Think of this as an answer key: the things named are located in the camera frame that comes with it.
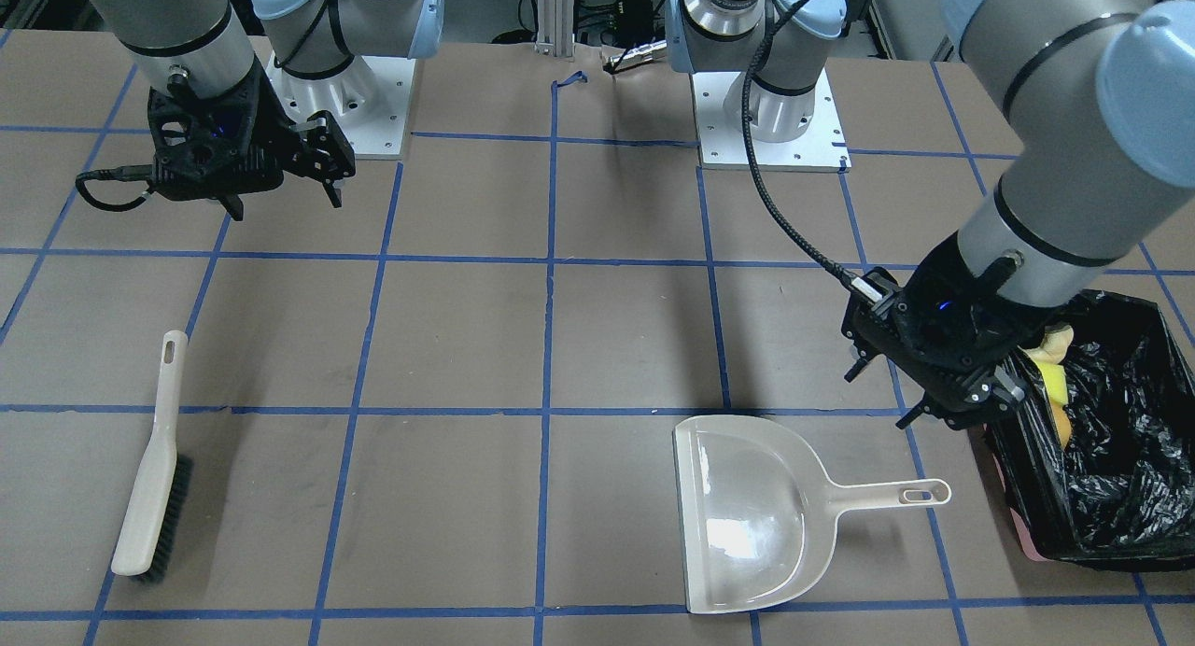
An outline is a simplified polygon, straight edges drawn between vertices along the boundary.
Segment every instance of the white dustpan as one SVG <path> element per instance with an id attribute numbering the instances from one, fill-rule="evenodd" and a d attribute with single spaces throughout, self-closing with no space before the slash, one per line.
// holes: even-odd
<path id="1" fill-rule="evenodd" d="M 809 443 L 762 417 L 691 417 L 674 437 L 695 614 L 762 609 L 810 590 L 847 511 L 950 502 L 950 486 L 934 479 L 838 485 Z"/>

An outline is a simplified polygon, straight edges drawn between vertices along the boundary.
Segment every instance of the hand brush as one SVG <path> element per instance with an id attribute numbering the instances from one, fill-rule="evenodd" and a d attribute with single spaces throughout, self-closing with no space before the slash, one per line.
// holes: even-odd
<path id="1" fill-rule="evenodd" d="M 133 577 L 141 583 L 159 583 L 165 577 L 191 480 L 194 463 L 191 459 L 179 456 L 174 445 L 184 356 L 186 334 L 167 332 L 158 369 L 153 431 L 141 455 L 141 466 L 133 481 L 133 494 L 112 555 L 112 573 Z"/>

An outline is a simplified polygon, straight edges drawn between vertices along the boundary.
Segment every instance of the dustpan handle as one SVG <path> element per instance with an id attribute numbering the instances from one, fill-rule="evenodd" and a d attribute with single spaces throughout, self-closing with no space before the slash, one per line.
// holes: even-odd
<path id="1" fill-rule="evenodd" d="M 872 509 L 924 509 L 950 502 L 950 486 L 938 479 L 878 481 L 839 486 L 834 506 L 839 512 Z"/>

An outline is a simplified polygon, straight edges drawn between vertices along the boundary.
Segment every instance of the black garbage bag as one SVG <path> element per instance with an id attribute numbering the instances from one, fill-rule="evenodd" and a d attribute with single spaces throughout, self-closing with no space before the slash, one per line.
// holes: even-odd
<path id="1" fill-rule="evenodd" d="M 1076 297 L 1062 367 L 1072 437 L 1060 445 L 1041 374 L 1016 419 L 988 429 L 1009 503 L 1046 558 L 1135 571 L 1195 566 L 1195 383 L 1152 302 Z"/>

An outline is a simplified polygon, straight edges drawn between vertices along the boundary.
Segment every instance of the yellow sponge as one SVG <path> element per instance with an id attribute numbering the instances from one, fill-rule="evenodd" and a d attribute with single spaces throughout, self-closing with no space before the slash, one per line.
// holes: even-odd
<path id="1" fill-rule="evenodd" d="M 1058 429 L 1059 443 L 1066 447 L 1071 443 L 1071 417 L 1066 416 L 1064 405 L 1071 402 L 1071 395 L 1066 389 L 1066 370 L 1062 370 L 1062 359 L 1066 357 L 1067 347 L 1074 340 L 1074 330 L 1070 324 L 1060 324 L 1058 327 L 1049 327 L 1040 347 L 1025 349 L 1024 353 L 1041 370 L 1042 383 L 1046 386 L 1046 398 L 1049 399 L 1049 408 L 1054 419 L 1054 427 Z"/>

